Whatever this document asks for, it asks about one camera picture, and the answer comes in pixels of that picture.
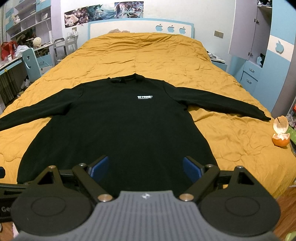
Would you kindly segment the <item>black long-sleeve sweatshirt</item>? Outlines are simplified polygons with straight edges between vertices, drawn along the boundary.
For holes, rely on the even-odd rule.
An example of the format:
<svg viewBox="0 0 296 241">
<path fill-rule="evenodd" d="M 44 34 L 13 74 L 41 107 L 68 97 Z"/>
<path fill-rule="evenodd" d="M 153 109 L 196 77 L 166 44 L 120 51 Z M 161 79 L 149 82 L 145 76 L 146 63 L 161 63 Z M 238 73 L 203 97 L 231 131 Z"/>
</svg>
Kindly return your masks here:
<svg viewBox="0 0 296 241">
<path fill-rule="evenodd" d="M 1 130 L 50 118 L 21 159 L 20 184 L 48 166 L 71 169 L 106 155 L 109 166 L 100 186 L 111 195 L 163 190 L 179 195 L 192 184 L 184 157 L 217 163 L 188 111 L 191 106 L 268 120 L 246 102 L 133 74 L 61 90 L 3 116 Z"/>
</svg>

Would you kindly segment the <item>half-peeled orange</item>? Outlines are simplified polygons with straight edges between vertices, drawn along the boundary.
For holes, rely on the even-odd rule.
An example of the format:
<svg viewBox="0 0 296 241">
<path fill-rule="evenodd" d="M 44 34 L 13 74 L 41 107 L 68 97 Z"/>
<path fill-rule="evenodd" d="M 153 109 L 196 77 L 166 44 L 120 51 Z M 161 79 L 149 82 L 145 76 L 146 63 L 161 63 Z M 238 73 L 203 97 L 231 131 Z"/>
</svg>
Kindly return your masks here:
<svg viewBox="0 0 296 241">
<path fill-rule="evenodd" d="M 273 121 L 273 130 L 275 133 L 272 142 L 277 147 L 286 147 L 290 142 L 290 133 L 287 133 L 289 127 L 288 119 L 285 116 L 279 116 Z"/>
</svg>

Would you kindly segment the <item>blue bedside table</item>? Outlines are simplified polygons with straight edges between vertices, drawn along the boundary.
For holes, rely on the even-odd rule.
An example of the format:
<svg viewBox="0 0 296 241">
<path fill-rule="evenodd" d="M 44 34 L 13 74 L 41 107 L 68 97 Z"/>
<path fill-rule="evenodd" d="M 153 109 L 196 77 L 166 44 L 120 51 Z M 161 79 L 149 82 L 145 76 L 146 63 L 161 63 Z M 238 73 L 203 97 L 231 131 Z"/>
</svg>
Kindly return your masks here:
<svg viewBox="0 0 296 241">
<path fill-rule="evenodd" d="M 227 64 L 226 64 L 226 61 L 217 57 L 216 55 L 212 54 L 211 52 L 207 52 L 208 55 L 209 55 L 209 58 L 211 60 L 211 62 L 219 67 L 220 69 L 222 69 L 223 71 L 226 71 L 227 70 Z"/>
</svg>

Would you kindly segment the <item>blue and white chair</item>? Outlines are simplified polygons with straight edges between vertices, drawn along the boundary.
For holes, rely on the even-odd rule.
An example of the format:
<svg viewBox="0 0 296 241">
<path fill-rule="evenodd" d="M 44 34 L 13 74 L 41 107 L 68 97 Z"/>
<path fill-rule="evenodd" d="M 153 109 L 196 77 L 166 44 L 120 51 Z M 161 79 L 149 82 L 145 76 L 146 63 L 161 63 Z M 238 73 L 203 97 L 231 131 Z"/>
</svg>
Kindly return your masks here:
<svg viewBox="0 0 296 241">
<path fill-rule="evenodd" d="M 29 48 L 23 51 L 22 59 L 30 82 L 35 82 L 42 76 L 42 74 L 33 48 Z"/>
</svg>

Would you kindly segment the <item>grey metal trolley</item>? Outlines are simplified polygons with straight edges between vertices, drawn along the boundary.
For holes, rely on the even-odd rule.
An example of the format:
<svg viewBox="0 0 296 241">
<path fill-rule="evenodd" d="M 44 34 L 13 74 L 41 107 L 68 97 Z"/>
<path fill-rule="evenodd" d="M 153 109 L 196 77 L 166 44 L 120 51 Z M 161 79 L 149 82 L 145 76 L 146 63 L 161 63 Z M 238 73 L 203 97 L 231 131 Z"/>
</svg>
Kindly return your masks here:
<svg viewBox="0 0 296 241">
<path fill-rule="evenodd" d="M 55 53 L 55 63 L 60 63 L 66 56 L 75 52 L 78 49 L 78 37 L 76 35 L 69 35 L 66 38 L 55 39 L 53 42 L 53 49 Z M 58 49 L 62 48 L 63 55 L 58 55 Z"/>
</svg>

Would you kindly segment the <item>blue and lilac wardrobe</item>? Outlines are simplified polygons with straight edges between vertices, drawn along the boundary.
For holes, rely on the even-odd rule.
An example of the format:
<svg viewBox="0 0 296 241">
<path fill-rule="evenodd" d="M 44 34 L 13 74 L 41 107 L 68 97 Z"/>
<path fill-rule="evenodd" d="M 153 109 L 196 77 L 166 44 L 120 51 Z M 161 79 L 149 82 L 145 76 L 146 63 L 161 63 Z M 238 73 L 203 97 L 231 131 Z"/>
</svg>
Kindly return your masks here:
<svg viewBox="0 0 296 241">
<path fill-rule="evenodd" d="M 288 1 L 236 1 L 230 74 L 273 117 L 295 102 L 295 7 Z"/>
</svg>

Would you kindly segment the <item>cream round hat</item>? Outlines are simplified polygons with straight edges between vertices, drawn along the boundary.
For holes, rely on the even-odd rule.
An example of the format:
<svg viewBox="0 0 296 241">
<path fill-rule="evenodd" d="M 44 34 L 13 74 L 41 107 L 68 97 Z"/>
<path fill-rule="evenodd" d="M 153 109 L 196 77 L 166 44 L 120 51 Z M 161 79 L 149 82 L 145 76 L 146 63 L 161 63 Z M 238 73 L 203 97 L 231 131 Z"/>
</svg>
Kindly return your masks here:
<svg viewBox="0 0 296 241">
<path fill-rule="evenodd" d="M 39 48 L 42 45 L 42 39 L 40 37 L 35 37 L 33 39 L 33 48 Z"/>
</svg>

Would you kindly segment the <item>red bag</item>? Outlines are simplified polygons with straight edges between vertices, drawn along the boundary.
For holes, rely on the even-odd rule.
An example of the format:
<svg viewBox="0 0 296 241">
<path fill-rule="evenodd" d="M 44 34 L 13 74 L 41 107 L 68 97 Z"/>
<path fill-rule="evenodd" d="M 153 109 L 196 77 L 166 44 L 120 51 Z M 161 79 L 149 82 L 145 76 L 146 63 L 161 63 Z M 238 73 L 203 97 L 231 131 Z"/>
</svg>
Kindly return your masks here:
<svg viewBox="0 0 296 241">
<path fill-rule="evenodd" d="M 9 55 L 14 59 L 16 57 L 16 49 L 18 44 L 16 41 L 3 42 L 1 44 L 1 60 L 4 61 Z"/>
</svg>

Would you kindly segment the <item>anime poster strip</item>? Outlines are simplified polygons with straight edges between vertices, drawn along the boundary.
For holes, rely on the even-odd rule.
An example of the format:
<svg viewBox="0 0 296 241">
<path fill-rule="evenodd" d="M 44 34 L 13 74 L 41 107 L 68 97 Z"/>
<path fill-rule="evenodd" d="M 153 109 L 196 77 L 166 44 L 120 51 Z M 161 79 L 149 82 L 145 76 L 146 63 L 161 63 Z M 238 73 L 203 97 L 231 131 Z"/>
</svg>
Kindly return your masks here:
<svg viewBox="0 0 296 241">
<path fill-rule="evenodd" d="M 114 4 L 97 4 L 67 11 L 64 13 L 64 23 L 65 28 L 69 28 L 94 21 L 143 17 L 143 1 L 117 1 Z"/>
</svg>

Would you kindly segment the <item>desk with shelf unit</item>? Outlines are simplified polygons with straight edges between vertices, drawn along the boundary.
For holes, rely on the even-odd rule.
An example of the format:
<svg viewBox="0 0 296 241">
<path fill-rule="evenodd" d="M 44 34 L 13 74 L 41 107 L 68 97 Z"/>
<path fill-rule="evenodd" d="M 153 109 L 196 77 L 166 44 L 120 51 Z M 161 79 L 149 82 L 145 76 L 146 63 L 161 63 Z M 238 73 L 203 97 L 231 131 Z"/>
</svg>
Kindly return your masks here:
<svg viewBox="0 0 296 241">
<path fill-rule="evenodd" d="M 1 110 L 14 101 L 20 92 L 32 84 L 22 59 L 22 52 L 33 48 L 33 39 L 40 37 L 42 45 L 33 48 L 43 75 L 53 66 L 51 1 L 7 1 L 1 12 L 4 42 L 16 41 L 16 57 L 1 60 Z"/>
</svg>

